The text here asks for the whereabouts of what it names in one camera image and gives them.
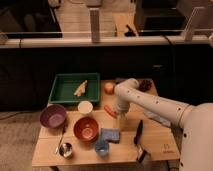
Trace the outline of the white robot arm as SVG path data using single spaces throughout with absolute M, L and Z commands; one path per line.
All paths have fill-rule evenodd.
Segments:
M 126 114 L 130 104 L 167 119 L 183 129 L 179 171 L 213 171 L 213 103 L 197 106 L 147 94 L 130 78 L 115 86 L 115 111 Z

